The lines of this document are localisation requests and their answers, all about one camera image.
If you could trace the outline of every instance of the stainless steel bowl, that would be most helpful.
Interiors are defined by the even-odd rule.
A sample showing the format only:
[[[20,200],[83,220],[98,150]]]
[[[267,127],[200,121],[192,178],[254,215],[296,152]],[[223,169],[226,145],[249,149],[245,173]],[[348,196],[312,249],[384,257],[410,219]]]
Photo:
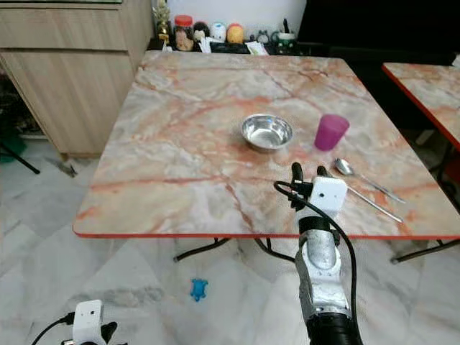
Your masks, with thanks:
[[[254,114],[243,121],[241,134],[251,145],[271,151],[286,146],[293,138],[293,129],[278,116]]]

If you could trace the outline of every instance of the plastic cup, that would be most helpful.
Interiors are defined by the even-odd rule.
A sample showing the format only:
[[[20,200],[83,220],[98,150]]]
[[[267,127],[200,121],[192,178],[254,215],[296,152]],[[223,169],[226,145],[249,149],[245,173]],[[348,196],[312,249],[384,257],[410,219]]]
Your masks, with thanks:
[[[315,146],[321,151],[332,150],[343,137],[348,127],[350,127],[350,123],[342,116],[323,115],[316,132]]]

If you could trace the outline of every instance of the tile floor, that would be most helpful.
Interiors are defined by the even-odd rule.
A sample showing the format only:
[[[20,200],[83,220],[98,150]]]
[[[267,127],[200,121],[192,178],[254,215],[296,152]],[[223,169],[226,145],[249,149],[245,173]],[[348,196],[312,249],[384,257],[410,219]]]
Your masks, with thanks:
[[[289,262],[251,240],[230,241],[174,263],[202,239],[80,239],[71,222],[97,160],[80,161],[69,178],[45,158],[46,142],[23,154],[42,173],[2,164],[0,179],[0,344],[30,344],[47,324],[82,300],[100,298],[104,320],[117,321],[111,344],[306,344],[298,277]],[[275,240],[294,255],[295,240]],[[426,246],[412,241],[354,241],[358,315],[367,345],[460,344],[460,248],[399,265],[395,253]],[[350,269],[344,248],[344,282]],[[190,279],[209,281],[195,302]],[[41,344],[58,345],[71,328],[57,326]]]

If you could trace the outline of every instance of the red lid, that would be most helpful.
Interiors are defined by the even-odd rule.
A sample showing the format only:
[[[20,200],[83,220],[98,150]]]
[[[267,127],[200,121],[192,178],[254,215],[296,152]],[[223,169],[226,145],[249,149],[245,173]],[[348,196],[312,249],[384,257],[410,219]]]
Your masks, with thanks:
[[[174,17],[174,24],[179,25],[180,27],[191,27],[193,19],[191,16],[186,14],[180,14]]]

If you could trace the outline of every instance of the blue toy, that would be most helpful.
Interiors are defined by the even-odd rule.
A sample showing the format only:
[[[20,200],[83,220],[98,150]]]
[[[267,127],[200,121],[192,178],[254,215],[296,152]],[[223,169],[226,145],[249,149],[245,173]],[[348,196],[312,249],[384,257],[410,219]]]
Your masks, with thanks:
[[[200,298],[205,298],[206,293],[204,292],[205,286],[207,286],[208,281],[204,279],[192,279],[192,290],[190,296],[195,298],[195,301],[199,301]]]

